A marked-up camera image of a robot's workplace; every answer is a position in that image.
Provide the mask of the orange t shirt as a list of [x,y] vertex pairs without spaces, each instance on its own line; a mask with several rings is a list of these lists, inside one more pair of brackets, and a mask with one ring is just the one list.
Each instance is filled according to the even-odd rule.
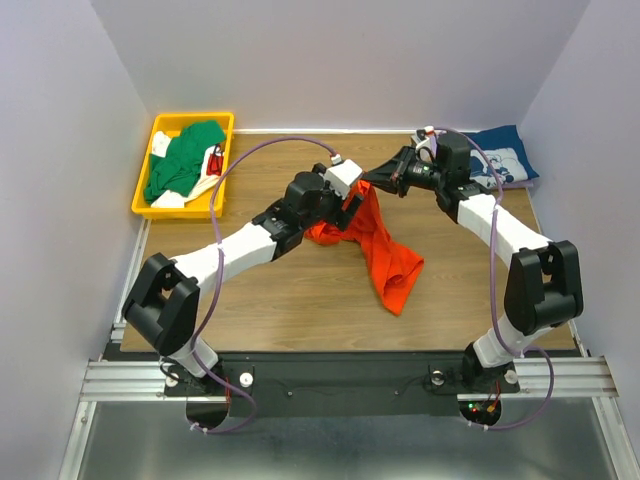
[[362,197],[345,231],[326,222],[311,227],[305,237],[321,246],[347,241],[357,243],[365,259],[369,278],[382,305],[399,316],[418,280],[425,260],[409,247],[396,242],[387,230],[375,188],[360,180],[351,192]]

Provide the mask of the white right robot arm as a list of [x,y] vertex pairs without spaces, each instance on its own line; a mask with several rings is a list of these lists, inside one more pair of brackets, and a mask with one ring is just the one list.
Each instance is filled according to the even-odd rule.
[[460,366],[463,385],[482,390],[538,338],[579,317],[584,299],[576,246],[548,239],[504,209],[501,193],[472,179],[473,154],[480,155],[501,188],[503,181],[486,152],[451,129],[417,131],[412,145],[366,172],[364,179],[399,197],[412,187],[433,192],[441,211],[487,244],[489,274],[496,274],[498,260],[506,265],[504,306],[490,301],[492,326],[465,349]]

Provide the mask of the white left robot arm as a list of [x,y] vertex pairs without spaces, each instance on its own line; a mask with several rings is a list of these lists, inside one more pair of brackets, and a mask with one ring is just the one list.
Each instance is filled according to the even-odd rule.
[[201,296],[218,294],[225,281],[289,253],[321,222],[346,229],[363,201],[354,191],[362,175],[351,160],[329,168],[317,164],[298,173],[282,198],[228,237],[173,258],[152,255],[126,297],[123,317],[155,352],[180,364],[199,393],[215,392],[223,371],[196,330]]

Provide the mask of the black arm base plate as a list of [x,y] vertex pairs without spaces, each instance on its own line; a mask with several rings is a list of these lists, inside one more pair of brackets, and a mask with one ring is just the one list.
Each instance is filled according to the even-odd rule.
[[179,365],[169,398],[221,401],[223,412],[246,417],[456,416],[464,398],[516,393],[513,363],[472,367],[460,351],[223,352],[214,371],[234,387],[194,378]]

